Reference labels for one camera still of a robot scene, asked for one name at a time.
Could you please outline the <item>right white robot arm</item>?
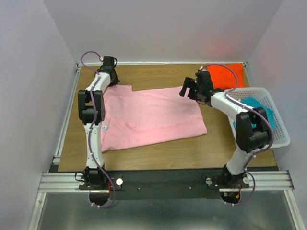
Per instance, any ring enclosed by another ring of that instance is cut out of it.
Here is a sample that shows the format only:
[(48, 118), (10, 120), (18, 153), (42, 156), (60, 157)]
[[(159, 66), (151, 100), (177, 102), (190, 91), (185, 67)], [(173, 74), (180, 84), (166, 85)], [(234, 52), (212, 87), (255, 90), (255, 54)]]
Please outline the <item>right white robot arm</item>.
[(240, 181), (256, 154), (270, 149), (274, 131), (262, 107), (252, 107), (232, 98), (230, 91), (214, 88), (208, 71), (198, 71), (196, 78), (186, 77), (179, 93), (196, 102), (213, 107), (234, 120), (237, 148), (223, 167), (221, 183), (230, 188)]

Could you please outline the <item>white plastic basket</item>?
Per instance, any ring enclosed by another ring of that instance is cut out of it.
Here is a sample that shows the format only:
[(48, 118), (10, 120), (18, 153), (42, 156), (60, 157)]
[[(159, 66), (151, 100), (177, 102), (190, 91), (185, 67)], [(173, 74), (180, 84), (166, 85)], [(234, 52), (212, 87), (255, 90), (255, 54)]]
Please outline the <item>white plastic basket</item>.
[(257, 100), (261, 107), (266, 107), (272, 110), (272, 117), (274, 120), (275, 127), (272, 126), (274, 130), (274, 142), (271, 148), (285, 147), (290, 144), (290, 137), (282, 121), (277, 107), (270, 95), (270, 93), (265, 88), (259, 87), (245, 87), (237, 88), (228, 94), (237, 101), (244, 100), (245, 98), (252, 97)]

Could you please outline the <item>aluminium frame rail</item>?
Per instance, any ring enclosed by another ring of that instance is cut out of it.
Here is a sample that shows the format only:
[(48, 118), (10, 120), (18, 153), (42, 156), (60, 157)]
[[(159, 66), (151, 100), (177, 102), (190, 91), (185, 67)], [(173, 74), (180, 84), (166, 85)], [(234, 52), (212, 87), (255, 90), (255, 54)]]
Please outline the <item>aluminium frame rail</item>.
[[(78, 80), (79, 80), (79, 75), (80, 75), (80, 71), (81, 71), (80, 64), (77, 63), (75, 65), (76, 65), (76, 68), (75, 68), (75, 74), (73, 76), (72, 89), (71, 89), (71, 92), (70, 92), (69, 100), (68, 100), (67, 107), (66, 107), (66, 110), (65, 110), (64, 120), (63, 120), (63, 123), (62, 123), (62, 127), (61, 127), (61, 130), (60, 130), (59, 138), (58, 138), (58, 141), (57, 141), (57, 144), (56, 144), (55, 152), (53, 154), (50, 167), (53, 165), (54, 160), (56, 160), (56, 163), (58, 163), (60, 161), (60, 158), (61, 158), (61, 155), (62, 155), (65, 136), (66, 136), (66, 133), (67, 133), (68, 123), (69, 123), (69, 119), (70, 119), (70, 115), (71, 115), (73, 100), (74, 100), (74, 96), (75, 96), (75, 92), (76, 92), (76, 88), (77, 88), (77, 84), (78, 84)], [(40, 178), (40, 182), (39, 182), (39, 186), (38, 186), (38, 192), (37, 192), (33, 212), (32, 212), (31, 218), (30, 218), (28, 230), (37, 230), (38, 227), (39, 227), (39, 222), (40, 222), (41, 214), (42, 214), (42, 211), (43, 211), (43, 208), (44, 208), (46, 195), (48, 193), (48, 192), (41, 191), (41, 189), (40, 189), (41, 183), (43, 182), (43, 176), (44, 176), (44, 173), (42, 173), (41, 178)]]

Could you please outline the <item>pink t shirt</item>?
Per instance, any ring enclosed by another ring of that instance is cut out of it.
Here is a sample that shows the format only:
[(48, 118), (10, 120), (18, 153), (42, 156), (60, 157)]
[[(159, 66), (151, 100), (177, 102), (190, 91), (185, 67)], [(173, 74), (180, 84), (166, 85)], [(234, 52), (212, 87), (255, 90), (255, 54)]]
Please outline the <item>pink t shirt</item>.
[(102, 151), (122, 150), (207, 134), (198, 104), (179, 96), (181, 88), (106, 90)]

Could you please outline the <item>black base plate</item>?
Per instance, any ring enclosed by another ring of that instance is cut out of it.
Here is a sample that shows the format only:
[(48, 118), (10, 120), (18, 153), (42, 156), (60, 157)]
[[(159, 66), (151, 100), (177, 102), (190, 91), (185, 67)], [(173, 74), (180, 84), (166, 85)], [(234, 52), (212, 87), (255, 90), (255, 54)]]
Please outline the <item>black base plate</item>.
[(80, 190), (90, 192), (90, 201), (147, 199), (226, 199), (238, 203), (242, 189), (253, 181), (244, 172), (228, 175), (224, 169), (108, 171), (86, 169), (77, 179)]

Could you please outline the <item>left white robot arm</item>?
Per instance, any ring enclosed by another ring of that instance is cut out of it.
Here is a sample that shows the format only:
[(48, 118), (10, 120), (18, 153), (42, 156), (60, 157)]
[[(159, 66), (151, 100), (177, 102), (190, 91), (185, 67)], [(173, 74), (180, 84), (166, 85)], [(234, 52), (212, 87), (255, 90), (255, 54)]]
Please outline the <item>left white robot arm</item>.
[(94, 71), (94, 79), (84, 90), (79, 90), (78, 116), (81, 120), (87, 145), (86, 167), (83, 171), (84, 183), (95, 189), (102, 189), (106, 184), (113, 187), (110, 176), (104, 169), (102, 156), (101, 131), (106, 117), (104, 93), (107, 88), (117, 85), (117, 59), (113, 56), (98, 56), (102, 65)]

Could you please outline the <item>folded orange t shirt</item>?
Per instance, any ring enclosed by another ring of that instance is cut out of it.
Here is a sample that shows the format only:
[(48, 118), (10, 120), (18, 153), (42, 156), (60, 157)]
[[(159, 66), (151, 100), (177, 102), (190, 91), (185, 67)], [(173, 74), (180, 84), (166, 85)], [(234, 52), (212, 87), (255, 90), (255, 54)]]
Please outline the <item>folded orange t shirt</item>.
[[(238, 88), (245, 87), (244, 81), (243, 81), (243, 65), (238, 64), (226, 64), (237, 76), (238, 80)], [(236, 86), (236, 78), (233, 75), (233, 73), (228, 70), (226, 67), (222, 67), (219, 65), (214, 66), (208, 66), (207, 70), (209, 71), (211, 75), (211, 80), (213, 83), (213, 87), (227, 90), (232, 89)]]

